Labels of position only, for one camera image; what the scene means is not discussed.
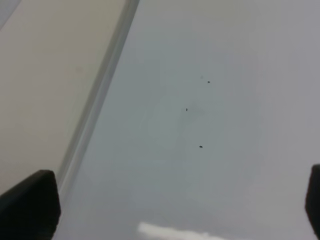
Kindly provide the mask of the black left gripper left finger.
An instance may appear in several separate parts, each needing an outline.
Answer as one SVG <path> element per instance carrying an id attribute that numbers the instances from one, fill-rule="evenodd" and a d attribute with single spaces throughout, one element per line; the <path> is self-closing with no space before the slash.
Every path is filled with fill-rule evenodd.
<path id="1" fill-rule="evenodd" d="M 51 240 L 60 216 L 55 173 L 39 170 L 0 196 L 0 238 Z"/>

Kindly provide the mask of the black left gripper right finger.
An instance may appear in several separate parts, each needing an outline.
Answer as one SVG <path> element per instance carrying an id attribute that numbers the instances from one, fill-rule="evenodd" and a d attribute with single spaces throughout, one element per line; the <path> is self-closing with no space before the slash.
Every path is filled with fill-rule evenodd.
<path id="1" fill-rule="evenodd" d="M 320 165 L 311 168 L 305 197 L 305 211 L 317 239 L 320 239 Z"/>

